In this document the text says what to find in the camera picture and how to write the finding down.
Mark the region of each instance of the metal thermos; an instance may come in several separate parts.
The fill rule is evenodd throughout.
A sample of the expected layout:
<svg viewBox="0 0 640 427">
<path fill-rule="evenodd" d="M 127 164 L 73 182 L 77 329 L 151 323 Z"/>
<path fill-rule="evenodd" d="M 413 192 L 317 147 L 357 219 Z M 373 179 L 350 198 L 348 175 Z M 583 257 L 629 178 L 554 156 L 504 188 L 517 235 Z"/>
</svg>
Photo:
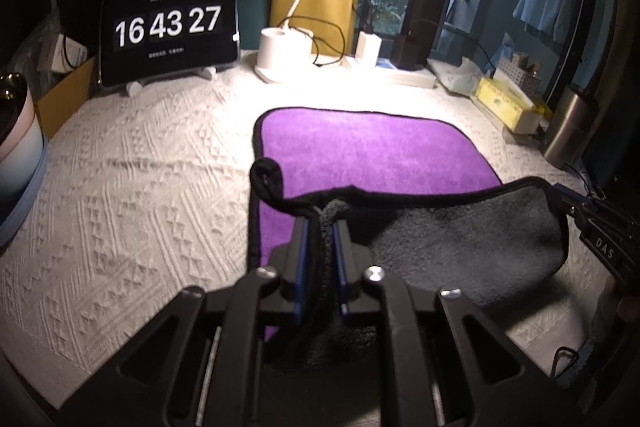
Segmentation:
<svg viewBox="0 0 640 427">
<path fill-rule="evenodd" d="M 584 97 L 575 87 L 567 87 L 540 145 L 545 160 L 558 169 L 575 160 L 597 115 L 595 100 Z"/>
</svg>

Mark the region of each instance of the digital clock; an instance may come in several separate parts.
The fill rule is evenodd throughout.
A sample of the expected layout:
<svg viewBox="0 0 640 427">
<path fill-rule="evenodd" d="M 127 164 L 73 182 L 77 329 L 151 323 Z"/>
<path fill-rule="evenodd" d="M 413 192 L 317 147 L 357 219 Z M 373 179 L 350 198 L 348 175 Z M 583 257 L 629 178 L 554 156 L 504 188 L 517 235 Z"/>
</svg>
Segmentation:
<svg viewBox="0 0 640 427">
<path fill-rule="evenodd" d="M 230 64 L 239 58 L 236 0 L 104 0 L 104 88 Z"/>
</svg>

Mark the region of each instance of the white digit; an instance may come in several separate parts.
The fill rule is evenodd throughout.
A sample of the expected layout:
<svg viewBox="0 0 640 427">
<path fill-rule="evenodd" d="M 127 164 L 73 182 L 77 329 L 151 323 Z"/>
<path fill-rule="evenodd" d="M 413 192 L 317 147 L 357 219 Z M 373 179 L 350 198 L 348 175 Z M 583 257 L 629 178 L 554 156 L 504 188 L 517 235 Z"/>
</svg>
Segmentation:
<svg viewBox="0 0 640 427">
<path fill-rule="evenodd" d="M 140 44 L 145 38 L 145 20 L 142 17 L 136 17 L 129 25 L 129 40 L 131 44 Z"/>
<path fill-rule="evenodd" d="M 193 8 L 189 13 L 189 17 L 196 17 L 195 22 L 189 28 L 189 33 L 202 33 L 204 31 L 204 26 L 200 26 L 202 19 L 204 18 L 204 10 L 202 8 Z"/>
<path fill-rule="evenodd" d="M 213 12 L 213 17 L 211 22 L 209 23 L 209 31 L 212 32 L 213 28 L 216 27 L 216 22 L 218 22 L 218 17 L 220 17 L 220 10 L 222 8 L 220 6 L 207 6 L 207 12 Z"/>
<path fill-rule="evenodd" d="M 164 13 L 160 12 L 156 15 L 156 20 L 151 25 L 151 29 L 149 30 L 149 35 L 157 35 L 159 39 L 164 37 L 164 33 L 166 30 L 164 29 Z"/>
<path fill-rule="evenodd" d="M 166 16 L 171 23 L 171 27 L 166 29 L 166 32 L 170 37 L 177 37 L 182 33 L 182 12 L 180 10 L 172 10 L 169 15 Z"/>
<path fill-rule="evenodd" d="M 124 21 L 122 21 L 120 24 L 118 24 L 116 26 L 116 31 L 120 32 L 120 47 L 123 48 L 124 47 Z"/>
</svg>

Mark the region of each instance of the screw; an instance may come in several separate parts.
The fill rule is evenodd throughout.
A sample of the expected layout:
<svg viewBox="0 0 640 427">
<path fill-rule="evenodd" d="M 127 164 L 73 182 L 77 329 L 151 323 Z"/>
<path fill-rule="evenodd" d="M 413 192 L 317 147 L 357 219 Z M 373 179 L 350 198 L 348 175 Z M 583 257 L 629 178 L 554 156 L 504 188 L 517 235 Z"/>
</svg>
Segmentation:
<svg viewBox="0 0 640 427">
<path fill-rule="evenodd" d="M 380 282 L 385 278 L 385 271 L 380 266 L 369 266 L 364 270 L 364 277 L 371 282 Z"/>
<path fill-rule="evenodd" d="M 278 276 L 278 270 L 273 266 L 260 266 L 256 272 L 258 277 L 262 277 L 263 279 L 275 279 Z"/>
<path fill-rule="evenodd" d="M 460 299 L 462 291 L 460 289 L 440 290 L 440 295 L 442 295 L 442 298 L 447 299 L 447 301 L 454 301 L 456 299 Z"/>
</svg>

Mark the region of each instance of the pink bowl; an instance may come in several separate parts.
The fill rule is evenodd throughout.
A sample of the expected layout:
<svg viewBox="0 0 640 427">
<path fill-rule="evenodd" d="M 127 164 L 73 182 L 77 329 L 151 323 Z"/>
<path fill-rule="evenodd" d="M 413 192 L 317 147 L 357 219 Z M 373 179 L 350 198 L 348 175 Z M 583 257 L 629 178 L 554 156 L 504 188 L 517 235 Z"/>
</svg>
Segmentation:
<svg viewBox="0 0 640 427">
<path fill-rule="evenodd" d="M 24 101 L 18 120 L 15 121 L 14 128 L 7 135 L 6 139 L 0 144 L 0 162 L 4 160 L 9 153 L 14 150 L 15 146 L 20 143 L 20 140 L 27 134 L 29 127 L 33 123 L 36 117 L 33 109 L 33 99 L 31 98 L 31 92 L 27 90 L 27 98 Z"/>
</svg>

